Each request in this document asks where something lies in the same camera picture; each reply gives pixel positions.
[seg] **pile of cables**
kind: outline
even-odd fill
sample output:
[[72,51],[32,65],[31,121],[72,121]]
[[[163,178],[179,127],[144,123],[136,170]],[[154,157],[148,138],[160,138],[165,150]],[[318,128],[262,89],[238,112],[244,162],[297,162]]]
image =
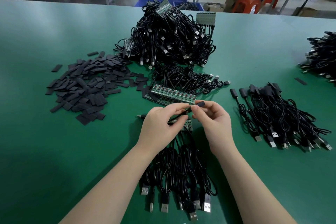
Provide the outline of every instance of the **pile of cables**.
[[195,3],[190,2],[182,2],[178,4],[176,7],[179,10],[199,11],[197,5]]
[[261,141],[263,135],[271,147],[278,144],[283,149],[288,149],[288,146],[294,144],[304,151],[312,151],[321,146],[327,150],[332,149],[323,138],[331,131],[318,128],[313,123],[316,118],[299,110],[294,100],[284,100],[277,83],[269,82],[262,88],[251,84],[249,94],[247,90],[239,89],[246,105],[239,103],[238,94],[234,89],[230,91],[238,104],[246,130],[256,141]]
[[180,210],[187,211],[193,221],[197,220],[197,210],[211,212],[211,196],[218,192],[207,173],[204,152],[196,148],[191,132],[185,128],[156,155],[140,184],[141,194],[149,197],[150,212],[153,212],[156,187],[161,193],[161,212],[168,213],[173,192]]
[[115,51],[149,69],[158,62],[204,67],[216,49],[212,40],[216,13],[198,13],[195,21],[167,0],[145,5],[142,10],[144,16],[131,29],[131,38],[121,39]]
[[330,82],[336,82],[336,32],[325,31],[322,38],[308,38],[312,50],[306,53],[308,62],[299,64],[303,73],[317,73]]
[[213,89],[229,85],[230,81],[219,81],[219,76],[213,74],[196,73],[194,66],[180,66],[173,63],[157,63],[153,71],[153,81],[174,90],[179,90],[192,95],[208,94]]

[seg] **person's right hand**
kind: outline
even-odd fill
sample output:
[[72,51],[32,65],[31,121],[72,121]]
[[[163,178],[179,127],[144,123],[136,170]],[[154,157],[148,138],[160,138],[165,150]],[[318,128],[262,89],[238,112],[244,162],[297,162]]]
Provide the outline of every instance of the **person's right hand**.
[[223,150],[236,149],[233,142],[231,119],[229,114],[218,103],[204,101],[205,105],[199,107],[192,105],[192,117],[198,119],[204,127],[205,135],[209,141],[210,150],[214,155]]

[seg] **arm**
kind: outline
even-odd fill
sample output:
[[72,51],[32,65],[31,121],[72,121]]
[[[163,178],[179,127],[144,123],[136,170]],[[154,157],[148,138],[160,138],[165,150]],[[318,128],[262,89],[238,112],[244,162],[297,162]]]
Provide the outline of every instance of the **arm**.
[[210,149],[221,164],[244,224],[295,224],[238,152],[229,114],[213,101],[205,101],[202,108],[193,105],[191,109],[193,117],[204,127]]
[[188,116],[181,116],[172,126],[167,124],[169,118],[188,106],[177,103],[150,110],[137,144],[59,224],[120,223],[145,169],[182,129]]

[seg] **green tabletop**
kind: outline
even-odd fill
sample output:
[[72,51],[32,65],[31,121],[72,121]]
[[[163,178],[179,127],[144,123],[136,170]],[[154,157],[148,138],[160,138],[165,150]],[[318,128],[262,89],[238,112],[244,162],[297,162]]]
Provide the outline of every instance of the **green tabletop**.
[[[44,93],[76,59],[86,59],[93,51],[113,53],[114,44],[130,36],[142,14],[140,8],[126,6],[0,0],[1,224],[58,223],[136,143],[142,124],[136,115],[155,104],[135,88],[110,95],[105,119],[87,126],[75,119],[76,113],[50,113],[56,96]],[[336,223],[336,149],[304,153],[295,146],[281,150],[255,142],[240,126],[229,88],[277,82],[284,98],[294,99],[301,110],[317,117],[317,126],[334,130],[336,89],[323,78],[302,74],[296,64],[310,50],[307,37],[335,28],[336,20],[330,19],[217,13],[217,48],[203,69],[231,81],[203,99],[229,112],[238,150],[298,223]],[[64,67],[52,73],[56,64]],[[129,68],[149,73],[137,64]],[[197,212],[199,223],[241,223],[228,182],[197,120],[193,126],[219,189],[212,197],[211,213]],[[326,137],[334,147],[335,135]],[[158,193],[156,197],[149,213],[137,188],[122,223],[189,222],[173,200],[169,213],[161,213]]]

